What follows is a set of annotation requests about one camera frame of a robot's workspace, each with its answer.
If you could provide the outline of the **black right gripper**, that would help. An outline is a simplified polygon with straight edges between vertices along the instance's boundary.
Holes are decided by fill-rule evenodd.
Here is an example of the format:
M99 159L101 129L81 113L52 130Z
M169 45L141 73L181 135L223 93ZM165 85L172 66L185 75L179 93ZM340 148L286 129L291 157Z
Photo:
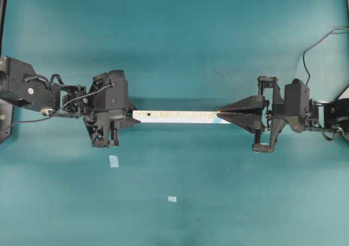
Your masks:
M289 125L296 133L301 133L305 130L306 119L310 114L310 90L303 81L294 79L285 86L285 94L282 97L276 77L261 76L258 78L258 81L264 88L273 90L270 138L269 144L261 144L259 136L256 135L252 150L271 153L274 151L278 135L286 125ZM262 122L264 102L264 95L252 95L221 107L217 116L252 134L256 133L257 130L264 132L265 126Z

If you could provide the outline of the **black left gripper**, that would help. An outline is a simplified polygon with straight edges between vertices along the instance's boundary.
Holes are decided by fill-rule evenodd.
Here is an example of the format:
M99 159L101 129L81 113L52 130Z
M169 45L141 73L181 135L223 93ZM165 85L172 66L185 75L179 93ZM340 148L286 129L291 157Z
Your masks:
M129 115L135 105L128 99L128 82L123 70L113 70L93 78L92 106L83 118L93 147L118 146L118 131L141 123Z

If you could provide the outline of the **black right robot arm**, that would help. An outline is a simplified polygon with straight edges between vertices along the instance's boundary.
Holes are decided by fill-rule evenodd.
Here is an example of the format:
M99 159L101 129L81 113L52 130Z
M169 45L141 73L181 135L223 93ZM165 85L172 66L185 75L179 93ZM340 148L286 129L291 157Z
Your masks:
M281 95L277 77L258 77L258 94L222 107L217 116L254 134L252 149L271 153L286 125L296 132L317 131L326 140L348 138L348 90L334 101L310 98L309 87L294 79Z

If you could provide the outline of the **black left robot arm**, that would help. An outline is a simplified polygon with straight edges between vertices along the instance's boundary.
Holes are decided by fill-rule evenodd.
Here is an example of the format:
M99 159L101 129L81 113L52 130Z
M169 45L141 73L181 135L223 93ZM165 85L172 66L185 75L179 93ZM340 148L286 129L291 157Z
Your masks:
M47 79L30 64L5 56L1 58L1 101L39 112L43 121L82 118L92 146L99 148L119 146L118 131L140 123L132 117L136 107L122 70L93 77L87 90L64 84L58 74Z

